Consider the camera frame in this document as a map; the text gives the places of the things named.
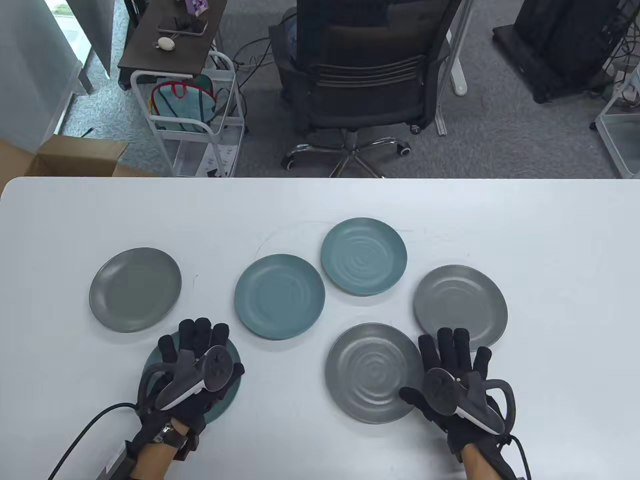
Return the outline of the person's right hand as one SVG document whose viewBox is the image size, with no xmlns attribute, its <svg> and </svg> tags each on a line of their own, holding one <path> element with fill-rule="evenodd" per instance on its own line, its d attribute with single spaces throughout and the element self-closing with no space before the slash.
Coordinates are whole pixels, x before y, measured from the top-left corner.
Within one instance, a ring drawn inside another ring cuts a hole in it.
<svg viewBox="0 0 640 480">
<path fill-rule="evenodd" d="M 475 359 L 471 360 L 470 334 L 467 329 L 442 327 L 434 339 L 430 334 L 422 334 L 418 338 L 418 347 L 422 357 L 423 370 L 442 368 L 455 378 L 475 371 L 483 380 L 487 379 L 492 351 L 485 346 L 477 349 Z M 435 423 L 446 434 L 446 441 L 451 453 L 459 456 L 464 447 L 481 441 L 496 442 L 496 437 L 482 428 L 473 425 L 457 414 L 446 416 L 437 413 L 426 400 L 425 393 L 403 386 L 398 391 L 403 402 L 419 409 L 423 416 Z"/>
</svg>

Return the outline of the person's left hand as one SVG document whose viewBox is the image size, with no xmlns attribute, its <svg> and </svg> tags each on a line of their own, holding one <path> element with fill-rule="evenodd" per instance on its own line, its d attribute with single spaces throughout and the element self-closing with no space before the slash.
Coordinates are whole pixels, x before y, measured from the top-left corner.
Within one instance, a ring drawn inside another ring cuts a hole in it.
<svg viewBox="0 0 640 480">
<path fill-rule="evenodd" d="M 234 396 L 245 372 L 228 347 L 229 326 L 205 317 L 185 319 L 178 338 L 165 334 L 157 343 L 160 361 L 147 366 L 137 391 L 142 421 L 162 425 L 178 421 L 190 434 L 201 434 L 207 416 L 227 396 Z"/>
</svg>

